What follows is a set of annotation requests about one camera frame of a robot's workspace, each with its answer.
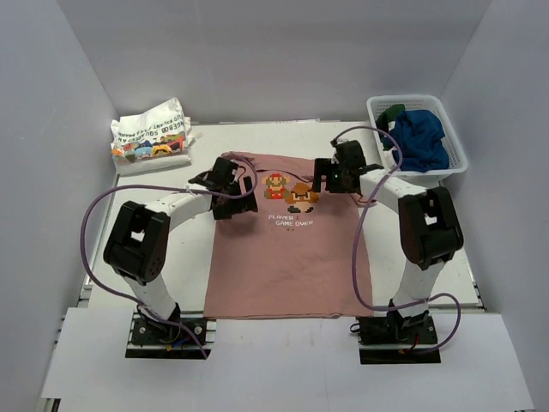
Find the white and green t shirt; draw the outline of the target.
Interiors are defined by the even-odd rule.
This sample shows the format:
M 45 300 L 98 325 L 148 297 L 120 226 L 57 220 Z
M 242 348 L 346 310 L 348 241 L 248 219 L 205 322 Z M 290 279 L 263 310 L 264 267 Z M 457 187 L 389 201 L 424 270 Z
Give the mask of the white and green t shirt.
M 403 104 L 395 104 L 387 108 L 377 117 L 377 128 L 383 131 L 383 133 L 380 133 L 379 136 L 384 150 L 391 150 L 393 148 L 393 143 L 386 137 L 386 134 L 390 134 L 392 132 L 395 128 L 396 118 L 405 110 L 406 107 Z

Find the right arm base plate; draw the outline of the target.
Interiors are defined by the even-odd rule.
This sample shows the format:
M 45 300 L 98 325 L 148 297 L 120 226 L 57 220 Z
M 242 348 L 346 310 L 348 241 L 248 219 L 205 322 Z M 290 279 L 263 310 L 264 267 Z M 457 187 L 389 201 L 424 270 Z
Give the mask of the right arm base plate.
M 434 321 L 397 331 L 387 318 L 356 318 L 349 328 L 358 338 L 361 365 L 439 364 Z

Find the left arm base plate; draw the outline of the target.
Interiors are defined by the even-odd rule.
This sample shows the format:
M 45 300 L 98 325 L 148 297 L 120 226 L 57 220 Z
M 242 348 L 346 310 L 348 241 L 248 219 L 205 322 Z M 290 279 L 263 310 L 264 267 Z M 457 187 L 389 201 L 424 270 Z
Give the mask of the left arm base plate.
M 199 312 L 182 312 L 181 323 L 188 327 L 202 345 L 205 354 L 186 330 L 176 329 L 170 336 L 160 336 L 147 320 L 133 314 L 126 344 L 127 359 L 199 360 L 204 361 L 214 346 L 216 320 Z

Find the pink printed t shirt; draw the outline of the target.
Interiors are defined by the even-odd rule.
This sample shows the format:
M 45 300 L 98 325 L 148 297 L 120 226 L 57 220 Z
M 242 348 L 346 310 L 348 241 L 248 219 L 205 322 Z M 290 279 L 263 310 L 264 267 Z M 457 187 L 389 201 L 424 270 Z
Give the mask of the pink printed t shirt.
M 315 193 L 314 162 L 242 153 L 256 169 L 257 212 L 215 225 L 205 297 L 209 318 L 370 316 L 365 242 L 352 257 L 356 194 Z

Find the blue t shirt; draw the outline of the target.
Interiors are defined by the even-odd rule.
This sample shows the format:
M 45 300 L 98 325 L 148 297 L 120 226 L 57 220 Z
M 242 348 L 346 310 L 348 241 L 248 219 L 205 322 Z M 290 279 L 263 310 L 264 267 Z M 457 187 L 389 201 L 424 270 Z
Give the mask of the blue t shirt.
M 395 121 L 390 135 L 401 149 L 402 160 L 393 144 L 387 151 L 393 162 L 401 161 L 401 171 L 425 173 L 449 167 L 449 156 L 443 147 L 441 121 L 428 110 L 405 110 Z

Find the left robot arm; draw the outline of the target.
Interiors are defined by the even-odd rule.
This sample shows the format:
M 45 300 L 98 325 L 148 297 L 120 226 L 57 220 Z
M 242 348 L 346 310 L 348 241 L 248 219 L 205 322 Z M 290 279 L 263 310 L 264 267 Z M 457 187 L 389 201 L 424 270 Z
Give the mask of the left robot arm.
M 162 342 L 181 332 L 180 309 L 162 277 L 171 231 L 198 215 L 215 220 L 257 212 L 256 169 L 243 157 L 219 157 L 183 188 L 149 203 L 123 203 L 103 252 L 104 261 L 130 286 L 140 316 Z

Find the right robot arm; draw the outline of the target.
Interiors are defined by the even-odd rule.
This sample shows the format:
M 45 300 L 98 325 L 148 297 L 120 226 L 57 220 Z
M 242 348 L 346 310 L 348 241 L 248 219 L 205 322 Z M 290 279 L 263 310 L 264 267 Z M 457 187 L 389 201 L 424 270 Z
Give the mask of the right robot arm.
M 406 263 L 397 292 L 387 306 L 387 330 L 397 342 L 407 342 L 428 316 L 435 282 L 464 244 L 462 229 L 449 191 L 414 185 L 367 164 L 357 141 L 334 145 L 330 158 L 314 160 L 312 190 L 367 196 L 398 214 L 401 249 Z

